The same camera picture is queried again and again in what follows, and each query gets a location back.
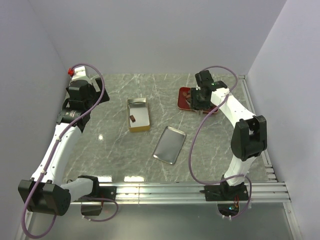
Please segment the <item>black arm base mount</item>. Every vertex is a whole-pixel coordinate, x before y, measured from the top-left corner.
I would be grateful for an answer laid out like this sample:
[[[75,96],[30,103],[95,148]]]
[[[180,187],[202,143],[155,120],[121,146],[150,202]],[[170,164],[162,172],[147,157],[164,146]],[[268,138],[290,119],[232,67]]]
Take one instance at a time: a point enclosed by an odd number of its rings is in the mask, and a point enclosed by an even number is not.
[[[199,192],[205,195],[207,202],[247,201],[249,199],[249,192],[244,183],[236,186],[229,186],[227,182],[222,182],[220,185],[205,185],[204,189]]]

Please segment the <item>gold metal tin box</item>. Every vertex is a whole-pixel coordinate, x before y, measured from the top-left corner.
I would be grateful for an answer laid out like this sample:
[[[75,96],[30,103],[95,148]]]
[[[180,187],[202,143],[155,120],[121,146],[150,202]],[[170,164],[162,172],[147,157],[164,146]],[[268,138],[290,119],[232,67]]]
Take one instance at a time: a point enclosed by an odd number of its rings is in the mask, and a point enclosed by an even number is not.
[[[146,132],[151,128],[149,107],[146,98],[131,98],[127,100],[127,122],[131,133]],[[129,118],[133,115],[136,122]]]

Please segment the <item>black box under rail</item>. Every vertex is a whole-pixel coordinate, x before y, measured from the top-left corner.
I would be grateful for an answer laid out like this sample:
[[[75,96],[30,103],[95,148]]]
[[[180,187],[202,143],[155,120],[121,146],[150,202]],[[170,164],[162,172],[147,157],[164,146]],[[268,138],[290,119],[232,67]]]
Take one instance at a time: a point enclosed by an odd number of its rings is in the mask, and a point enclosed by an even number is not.
[[[80,207],[80,212],[83,216],[99,216],[102,212],[103,205],[101,202],[89,202],[82,204]]]

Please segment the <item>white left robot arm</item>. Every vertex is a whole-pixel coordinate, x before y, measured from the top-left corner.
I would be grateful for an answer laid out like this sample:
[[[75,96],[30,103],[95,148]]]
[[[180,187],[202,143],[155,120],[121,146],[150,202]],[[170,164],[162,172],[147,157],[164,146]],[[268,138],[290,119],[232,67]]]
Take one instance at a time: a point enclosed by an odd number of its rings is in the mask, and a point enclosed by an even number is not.
[[[99,90],[95,89],[86,74],[88,66],[78,63],[69,69],[68,98],[58,114],[51,143],[31,178],[21,180],[18,185],[24,212],[63,216],[72,202],[82,197],[89,201],[100,197],[99,180],[95,176],[81,175],[70,183],[62,183],[69,157],[90,120],[91,111],[110,99],[102,76],[96,78]]]

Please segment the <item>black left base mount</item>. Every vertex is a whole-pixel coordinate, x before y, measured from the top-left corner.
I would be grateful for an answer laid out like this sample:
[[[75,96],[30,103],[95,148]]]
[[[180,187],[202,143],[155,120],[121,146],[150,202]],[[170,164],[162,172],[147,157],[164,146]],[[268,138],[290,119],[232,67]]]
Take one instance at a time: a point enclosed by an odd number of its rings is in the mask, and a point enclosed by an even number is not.
[[[101,186],[99,187],[99,190],[95,193],[90,193],[85,196],[80,197],[77,199],[77,201],[88,201],[89,198],[103,198],[103,199],[110,199],[110,200],[115,200],[116,199],[116,194],[117,194],[117,187],[112,185],[112,186]]]

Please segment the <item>silver tin lid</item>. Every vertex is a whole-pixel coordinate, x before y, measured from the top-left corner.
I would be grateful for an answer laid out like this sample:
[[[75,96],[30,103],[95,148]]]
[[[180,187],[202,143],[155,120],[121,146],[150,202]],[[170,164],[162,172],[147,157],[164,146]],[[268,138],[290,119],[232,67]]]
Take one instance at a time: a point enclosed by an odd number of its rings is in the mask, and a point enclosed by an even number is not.
[[[164,163],[174,165],[186,139],[186,133],[166,126],[152,156]]]

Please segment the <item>aluminium rail frame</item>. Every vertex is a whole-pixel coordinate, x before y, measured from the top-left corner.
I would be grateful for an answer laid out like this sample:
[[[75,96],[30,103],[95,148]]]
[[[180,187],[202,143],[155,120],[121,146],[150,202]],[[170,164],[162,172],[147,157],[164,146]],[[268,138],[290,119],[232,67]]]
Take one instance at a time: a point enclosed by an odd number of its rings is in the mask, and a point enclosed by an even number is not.
[[[178,235],[200,240],[205,235],[216,239],[237,240],[300,240],[291,198],[284,182],[277,180],[267,153],[256,158],[247,176],[254,182],[247,184],[250,202],[240,201],[241,215],[237,218],[211,216],[217,223],[202,221],[196,233],[195,222],[178,206],[194,208],[208,206],[204,185],[192,175],[206,182],[219,179],[232,158],[230,140],[233,127],[220,111],[216,111],[203,125],[195,144],[192,137],[201,117],[177,106],[178,89],[192,87],[195,78],[186,73],[120,73],[105,74],[110,103],[98,107],[81,135],[64,169],[62,183],[77,173],[95,175],[102,186],[116,186],[112,207],[117,205],[166,205],[174,210],[162,220],[166,227],[158,237],[174,238],[173,231],[182,227]],[[150,130],[130,132],[127,100],[146,98]],[[165,127],[186,134],[175,164],[155,159],[153,152]]]

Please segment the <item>red rectangular tray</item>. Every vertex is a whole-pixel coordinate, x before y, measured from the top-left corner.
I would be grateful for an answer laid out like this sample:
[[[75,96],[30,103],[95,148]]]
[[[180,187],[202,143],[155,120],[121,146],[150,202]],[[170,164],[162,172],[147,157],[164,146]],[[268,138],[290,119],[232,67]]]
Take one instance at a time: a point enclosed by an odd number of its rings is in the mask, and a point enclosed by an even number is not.
[[[183,86],[178,91],[177,107],[183,111],[199,112],[197,109],[191,109],[191,88]]]

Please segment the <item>brown chocolate piece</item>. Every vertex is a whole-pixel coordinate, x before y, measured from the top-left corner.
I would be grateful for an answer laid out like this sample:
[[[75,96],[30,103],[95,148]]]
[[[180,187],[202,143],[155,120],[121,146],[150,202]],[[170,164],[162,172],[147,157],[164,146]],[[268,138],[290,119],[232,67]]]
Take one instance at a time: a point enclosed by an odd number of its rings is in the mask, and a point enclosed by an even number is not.
[[[130,115],[129,119],[131,120],[132,123],[136,122],[136,118],[133,115]]]

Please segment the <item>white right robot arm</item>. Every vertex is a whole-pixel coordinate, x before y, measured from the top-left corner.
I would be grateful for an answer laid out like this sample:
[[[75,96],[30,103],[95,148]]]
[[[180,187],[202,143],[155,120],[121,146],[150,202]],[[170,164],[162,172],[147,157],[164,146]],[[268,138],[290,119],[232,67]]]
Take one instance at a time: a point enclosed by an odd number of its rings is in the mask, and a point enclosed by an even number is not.
[[[190,108],[209,110],[205,119],[220,110],[233,127],[230,142],[233,156],[220,187],[221,196],[231,200],[238,193],[237,187],[244,183],[252,163],[268,146],[267,120],[244,107],[234,97],[233,88],[221,80],[215,81],[208,69],[196,73],[195,80],[197,86],[190,90]]]

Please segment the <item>electronics board with led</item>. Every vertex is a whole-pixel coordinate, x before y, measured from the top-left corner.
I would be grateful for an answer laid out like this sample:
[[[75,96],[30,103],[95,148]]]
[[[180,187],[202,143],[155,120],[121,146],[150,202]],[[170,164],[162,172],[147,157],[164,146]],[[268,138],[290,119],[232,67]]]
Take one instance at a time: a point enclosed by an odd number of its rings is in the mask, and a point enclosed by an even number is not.
[[[235,217],[240,212],[239,198],[235,197],[233,203],[220,203],[217,208],[222,216]]]

